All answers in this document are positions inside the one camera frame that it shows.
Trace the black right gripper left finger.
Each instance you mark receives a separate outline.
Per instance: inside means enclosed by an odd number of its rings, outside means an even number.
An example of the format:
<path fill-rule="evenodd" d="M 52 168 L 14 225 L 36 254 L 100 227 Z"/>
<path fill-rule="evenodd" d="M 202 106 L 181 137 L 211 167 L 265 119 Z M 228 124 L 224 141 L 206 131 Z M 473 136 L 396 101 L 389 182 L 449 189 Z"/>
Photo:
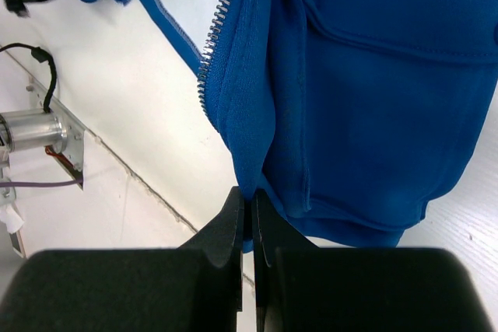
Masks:
<path fill-rule="evenodd" d="M 244 198 L 234 187 L 176 249 L 45 250 L 16 273 L 3 331 L 234 331 L 242 309 Z"/>

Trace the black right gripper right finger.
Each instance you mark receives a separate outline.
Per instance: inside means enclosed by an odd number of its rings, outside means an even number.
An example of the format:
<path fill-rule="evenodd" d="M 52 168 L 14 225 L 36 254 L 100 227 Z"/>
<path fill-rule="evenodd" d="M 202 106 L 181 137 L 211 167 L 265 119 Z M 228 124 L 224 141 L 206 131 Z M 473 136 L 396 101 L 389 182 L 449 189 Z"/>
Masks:
<path fill-rule="evenodd" d="M 251 203 L 259 331 L 490 331 L 470 276 L 436 248 L 320 248 L 259 190 Z"/>

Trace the blue zip-up vest jacket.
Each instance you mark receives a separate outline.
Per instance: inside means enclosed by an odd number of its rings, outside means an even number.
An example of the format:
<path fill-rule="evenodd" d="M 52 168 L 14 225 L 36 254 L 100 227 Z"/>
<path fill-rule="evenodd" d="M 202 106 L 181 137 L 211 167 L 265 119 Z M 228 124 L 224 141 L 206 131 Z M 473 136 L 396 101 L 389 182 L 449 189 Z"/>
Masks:
<path fill-rule="evenodd" d="M 264 189 L 306 236 L 395 246 L 472 157 L 497 0 L 139 1 L 197 74 L 245 198 Z"/>

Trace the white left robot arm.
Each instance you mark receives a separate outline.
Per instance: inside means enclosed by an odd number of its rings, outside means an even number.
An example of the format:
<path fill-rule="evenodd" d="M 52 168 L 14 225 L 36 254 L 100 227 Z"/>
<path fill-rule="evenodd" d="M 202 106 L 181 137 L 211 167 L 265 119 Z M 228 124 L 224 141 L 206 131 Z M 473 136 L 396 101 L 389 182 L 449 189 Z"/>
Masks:
<path fill-rule="evenodd" d="M 46 2 L 49 0 L 3 0 L 5 7 L 18 17 L 29 15 L 28 3 Z M 61 110 L 51 108 L 54 98 L 58 72 L 54 57 L 42 47 L 24 43 L 12 43 L 1 48 L 2 52 L 22 48 L 30 52 L 38 63 L 46 63 L 50 71 L 50 82 L 37 109 L 12 111 L 1 114 L 1 168 L 9 166 L 9 156 L 14 152 L 31 149 L 43 149 L 48 156 L 70 165 L 76 175 L 64 182 L 19 182 L 1 178 L 1 223 L 5 224 L 8 233 L 15 234 L 23 226 L 24 221 L 13 207 L 16 191 L 20 188 L 56 188 L 83 184 L 82 171 L 78 170 L 78 161 L 71 161 L 63 152 L 70 141 L 77 139 L 78 134 L 71 129 L 71 121 Z"/>

